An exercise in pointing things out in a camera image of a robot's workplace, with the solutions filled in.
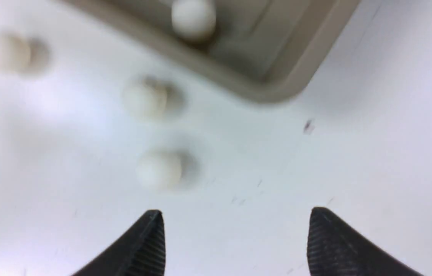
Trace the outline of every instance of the white ball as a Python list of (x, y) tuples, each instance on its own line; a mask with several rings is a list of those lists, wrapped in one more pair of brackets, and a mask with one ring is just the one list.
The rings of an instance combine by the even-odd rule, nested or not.
[(148, 81), (129, 85), (123, 91), (125, 108), (140, 119), (156, 119), (167, 107), (167, 87)]
[(151, 151), (139, 159), (136, 167), (139, 183), (149, 190), (170, 190), (180, 183), (182, 162), (173, 152)]
[(20, 36), (0, 32), (0, 71), (18, 72), (27, 68), (31, 60), (31, 47)]
[(175, 0), (172, 4), (172, 27), (181, 38), (200, 43), (216, 29), (216, 7), (211, 0)]

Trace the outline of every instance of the white surface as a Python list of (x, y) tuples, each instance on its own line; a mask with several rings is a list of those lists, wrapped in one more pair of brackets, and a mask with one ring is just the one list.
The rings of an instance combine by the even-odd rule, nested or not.
[(204, 42), (216, 29), (216, 7), (211, 0), (175, 0), (172, 27), (181, 38)]
[[(365, 0), (307, 89), (267, 107), (53, 0), (0, 0), (0, 26), (51, 51), (40, 77), (0, 75), (0, 272), (67, 276), (159, 208), (168, 276), (305, 276), (309, 212), (326, 205), (432, 275), (431, 0)], [(166, 128), (123, 109), (136, 74), (184, 92)], [(161, 145), (197, 160), (192, 190), (136, 185)]]
[(142, 187), (168, 192), (180, 184), (182, 161), (175, 152), (152, 150), (141, 156), (136, 173)]

